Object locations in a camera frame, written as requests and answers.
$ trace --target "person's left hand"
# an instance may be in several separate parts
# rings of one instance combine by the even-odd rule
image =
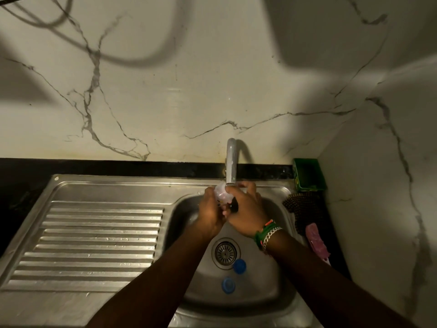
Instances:
[[[199,217],[197,225],[206,237],[214,238],[226,222],[222,208],[216,201],[214,188],[207,187],[203,199],[199,204]]]

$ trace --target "green soap holder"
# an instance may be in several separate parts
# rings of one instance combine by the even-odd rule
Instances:
[[[293,174],[298,192],[326,190],[325,177],[317,159],[294,159]]]

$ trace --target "white marble backsplash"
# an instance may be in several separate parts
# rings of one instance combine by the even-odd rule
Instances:
[[[319,157],[353,280],[422,328],[437,322],[436,25]]]
[[[437,0],[23,0],[0,9],[1,157],[317,157]]]

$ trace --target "pink brush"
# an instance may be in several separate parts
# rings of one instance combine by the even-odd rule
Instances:
[[[328,259],[330,253],[328,252],[325,243],[320,238],[319,230],[317,229],[317,225],[315,223],[306,226],[305,235],[306,238],[308,238],[314,253],[317,254],[317,256],[327,264],[331,265]]]

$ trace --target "chrome faucet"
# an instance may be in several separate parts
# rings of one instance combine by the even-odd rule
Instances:
[[[229,138],[226,149],[226,184],[235,185],[237,182],[237,159],[237,141],[235,138]]]

